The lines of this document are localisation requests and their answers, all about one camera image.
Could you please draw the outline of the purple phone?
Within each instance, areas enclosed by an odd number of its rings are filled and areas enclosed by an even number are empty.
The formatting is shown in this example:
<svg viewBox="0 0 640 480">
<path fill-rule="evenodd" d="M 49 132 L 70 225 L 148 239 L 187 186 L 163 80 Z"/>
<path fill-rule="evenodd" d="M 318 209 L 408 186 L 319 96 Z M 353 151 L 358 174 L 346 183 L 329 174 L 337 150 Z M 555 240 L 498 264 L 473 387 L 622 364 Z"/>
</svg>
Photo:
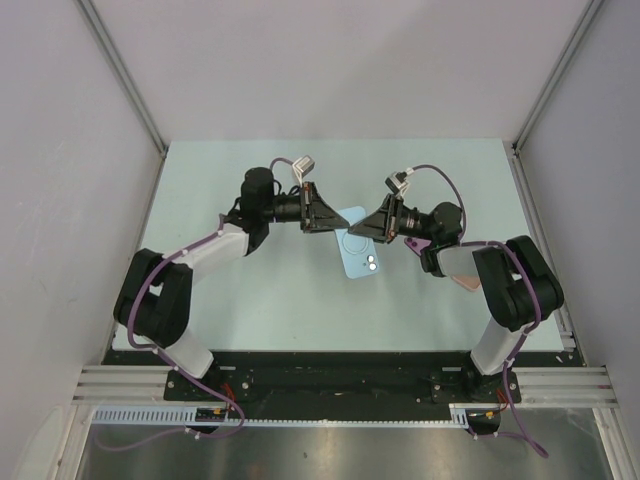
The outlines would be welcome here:
<svg viewBox="0 0 640 480">
<path fill-rule="evenodd" d="M 413 252 L 416 256 L 420 257 L 424 249 L 427 249 L 431 242 L 429 240 L 418 239 L 413 237 L 406 237 L 404 244 Z"/>
</svg>

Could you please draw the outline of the pink phone case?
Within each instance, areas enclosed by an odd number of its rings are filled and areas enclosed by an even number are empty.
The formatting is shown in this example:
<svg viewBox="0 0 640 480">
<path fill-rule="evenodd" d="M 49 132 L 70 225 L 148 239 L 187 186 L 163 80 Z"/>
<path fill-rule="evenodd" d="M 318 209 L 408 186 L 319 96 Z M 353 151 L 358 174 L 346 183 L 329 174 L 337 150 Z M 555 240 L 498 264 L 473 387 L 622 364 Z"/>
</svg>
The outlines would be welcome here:
<svg viewBox="0 0 640 480">
<path fill-rule="evenodd" d="M 451 280 L 469 292 L 476 292 L 482 286 L 480 278 L 476 275 L 452 275 Z"/>
</svg>

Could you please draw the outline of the blue cased phone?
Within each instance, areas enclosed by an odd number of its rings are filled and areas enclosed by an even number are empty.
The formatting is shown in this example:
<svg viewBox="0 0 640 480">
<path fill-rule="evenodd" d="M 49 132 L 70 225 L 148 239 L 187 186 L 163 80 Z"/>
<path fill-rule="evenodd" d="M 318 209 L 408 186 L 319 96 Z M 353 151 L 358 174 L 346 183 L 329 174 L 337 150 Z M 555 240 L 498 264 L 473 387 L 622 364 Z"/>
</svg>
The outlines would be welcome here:
<svg viewBox="0 0 640 480">
<path fill-rule="evenodd" d="M 380 260 L 372 239 L 351 234 L 347 228 L 334 231 L 345 275 L 355 280 L 377 274 Z"/>
</svg>

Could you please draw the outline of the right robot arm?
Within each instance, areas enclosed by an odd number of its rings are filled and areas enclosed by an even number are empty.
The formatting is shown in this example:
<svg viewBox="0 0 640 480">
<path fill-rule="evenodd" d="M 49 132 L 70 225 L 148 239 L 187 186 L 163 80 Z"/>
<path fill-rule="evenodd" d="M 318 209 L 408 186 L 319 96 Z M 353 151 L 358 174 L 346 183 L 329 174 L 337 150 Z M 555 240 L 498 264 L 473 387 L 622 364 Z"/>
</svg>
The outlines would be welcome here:
<svg viewBox="0 0 640 480">
<path fill-rule="evenodd" d="M 466 356 L 461 388 L 469 399 L 484 401 L 496 391 L 497 380 L 508 381 L 526 338 L 564 304 L 564 292 L 530 237 L 463 242 L 463 216 L 463 209 L 451 202 L 422 213 L 389 194 L 349 232 L 377 243 L 398 236 L 425 240 L 428 244 L 420 251 L 424 272 L 480 283 L 490 321 Z"/>
</svg>

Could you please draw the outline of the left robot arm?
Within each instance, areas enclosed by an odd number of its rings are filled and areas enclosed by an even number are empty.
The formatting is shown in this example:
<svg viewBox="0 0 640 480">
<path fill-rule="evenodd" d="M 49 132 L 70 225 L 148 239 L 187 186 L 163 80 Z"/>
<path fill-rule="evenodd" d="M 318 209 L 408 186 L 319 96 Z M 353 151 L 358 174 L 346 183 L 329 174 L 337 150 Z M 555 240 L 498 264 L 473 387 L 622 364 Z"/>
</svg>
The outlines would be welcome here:
<svg viewBox="0 0 640 480">
<path fill-rule="evenodd" d="M 277 184 L 269 168 L 248 170 L 216 230 L 172 254 L 137 251 L 116 300 L 113 316 L 126 329 L 130 346 L 152 351 L 187 375 L 185 385 L 199 399 L 219 392 L 221 376 L 213 369 L 213 353 L 189 330 L 194 285 L 256 251 L 273 223 L 295 222 L 305 234 L 349 227 L 313 182 L 301 182 L 289 194 L 278 193 Z"/>
</svg>

